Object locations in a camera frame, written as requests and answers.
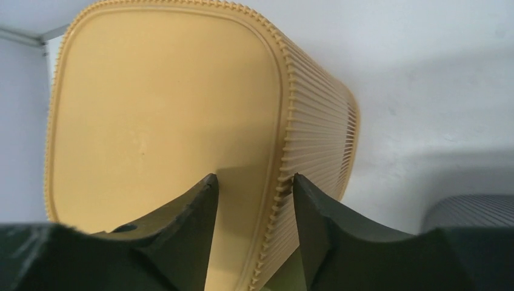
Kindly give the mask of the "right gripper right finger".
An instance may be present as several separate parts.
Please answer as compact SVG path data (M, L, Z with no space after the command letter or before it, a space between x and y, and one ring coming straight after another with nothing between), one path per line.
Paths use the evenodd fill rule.
M411 235L293 178L308 290L512 290L512 227L443 227Z

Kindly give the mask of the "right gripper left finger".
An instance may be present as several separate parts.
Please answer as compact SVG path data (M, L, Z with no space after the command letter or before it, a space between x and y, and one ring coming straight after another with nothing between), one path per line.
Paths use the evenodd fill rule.
M190 190L112 232L1 224L2 290L203 290L219 186Z

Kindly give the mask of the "yellow plastic basket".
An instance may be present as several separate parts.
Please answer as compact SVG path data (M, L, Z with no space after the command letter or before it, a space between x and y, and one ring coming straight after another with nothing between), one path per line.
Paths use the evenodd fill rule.
M56 62L47 216L113 230L215 173L205 289L260 290L299 246L293 175L340 200L359 122L351 91L247 6L99 1Z

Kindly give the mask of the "green plastic basket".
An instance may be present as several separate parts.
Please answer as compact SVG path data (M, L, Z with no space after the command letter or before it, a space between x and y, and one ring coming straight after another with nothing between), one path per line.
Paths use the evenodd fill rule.
M300 247L291 254L261 290L307 291Z

